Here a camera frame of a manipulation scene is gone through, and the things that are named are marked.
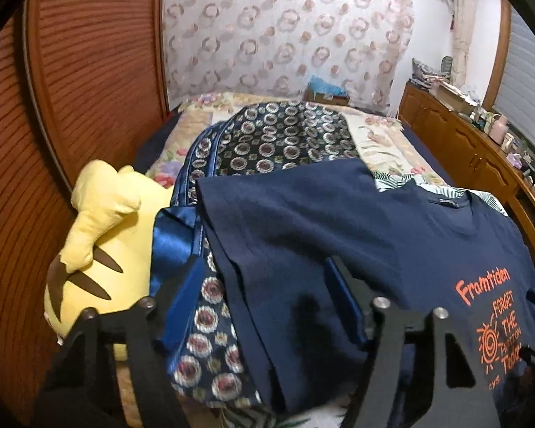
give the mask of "navy t-shirt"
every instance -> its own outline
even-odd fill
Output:
[[[288,412],[353,389],[366,358],[325,286],[331,255],[402,308],[448,309],[479,353],[498,409],[508,403],[505,374],[522,370],[522,344],[535,346],[535,307],[525,299],[535,270],[509,218],[474,194],[444,203],[413,181],[378,193],[358,159],[201,178],[198,187],[223,251],[218,268],[238,276],[227,282],[240,290],[226,291],[230,306],[245,303],[238,310],[249,311],[257,333],[250,342],[261,342],[257,352],[246,347],[250,329],[233,317],[244,359],[258,387],[281,389]],[[259,360],[275,378],[258,381],[266,379],[254,370]]]

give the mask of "drawer handle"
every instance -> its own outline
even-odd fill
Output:
[[[474,170],[477,170],[479,165],[482,163],[483,159],[481,157],[478,157],[479,161],[478,163],[476,164],[476,166],[474,167]]]

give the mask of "bed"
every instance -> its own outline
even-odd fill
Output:
[[[135,169],[163,187],[171,187],[188,148],[200,132],[209,125],[229,119],[244,106],[266,101],[284,99],[231,92],[212,92],[187,98],[173,111],[167,123],[140,149]],[[451,180],[427,148],[411,131],[404,130],[398,120],[349,107],[328,107],[345,116],[357,149],[373,172],[390,175],[419,174],[426,183],[451,185]],[[147,168],[147,163],[153,159],[154,163]]]
[[[134,168],[169,188],[175,183],[188,149],[206,127],[229,119],[244,106],[282,100],[231,92],[212,92],[187,98],[139,149]],[[327,107],[345,116],[358,152],[375,175],[384,177],[383,184],[387,175],[404,178],[413,174],[424,184],[452,185],[434,156],[412,131],[404,130],[397,119],[349,107]],[[128,422],[131,426],[141,426],[127,366],[121,365],[118,372]],[[214,415],[207,407],[191,399],[181,397],[181,402],[194,428],[275,426],[275,420],[261,410],[224,410]],[[348,399],[320,407],[286,421],[286,426],[335,428],[340,424],[347,404]]]

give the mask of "yellow plush toy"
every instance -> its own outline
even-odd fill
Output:
[[[59,336],[86,307],[115,312],[148,295],[154,217],[172,191],[131,166],[117,172],[92,161],[83,168],[71,196],[78,214],[44,294],[46,318]],[[116,358],[126,358],[124,346],[116,347]]]

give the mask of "tag label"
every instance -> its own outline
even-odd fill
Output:
[[[454,208],[454,209],[457,209],[459,207],[458,204],[455,201],[452,201],[452,200],[440,199],[440,200],[438,200],[438,204],[440,204],[442,206],[447,206],[449,208]]]

